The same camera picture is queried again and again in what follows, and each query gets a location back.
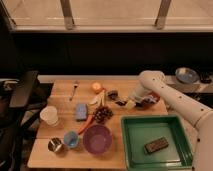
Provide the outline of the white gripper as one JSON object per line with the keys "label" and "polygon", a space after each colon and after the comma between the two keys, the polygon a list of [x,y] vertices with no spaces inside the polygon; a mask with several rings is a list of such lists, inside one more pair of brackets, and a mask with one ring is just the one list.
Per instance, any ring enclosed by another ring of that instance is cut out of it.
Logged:
{"label": "white gripper", "polygon": [[136,106],[135,102],[141,102],[142,98],[148,93],[148,90],[144,88],[141,84],[138,84],[129,94],[129,98],[125,104],[126,109],[133,109]]}

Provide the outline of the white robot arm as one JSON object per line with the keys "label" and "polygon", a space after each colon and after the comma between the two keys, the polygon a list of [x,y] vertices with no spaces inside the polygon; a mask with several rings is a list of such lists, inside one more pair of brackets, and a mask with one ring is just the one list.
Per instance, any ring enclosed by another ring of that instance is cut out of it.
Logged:
{"label": "white robot arm", "polygon": [[163,98],[197,130],[194,171],[213,171],[213,109],[168,86],[161,71],[142,71],[128,98],[141,102],[149,92]]}

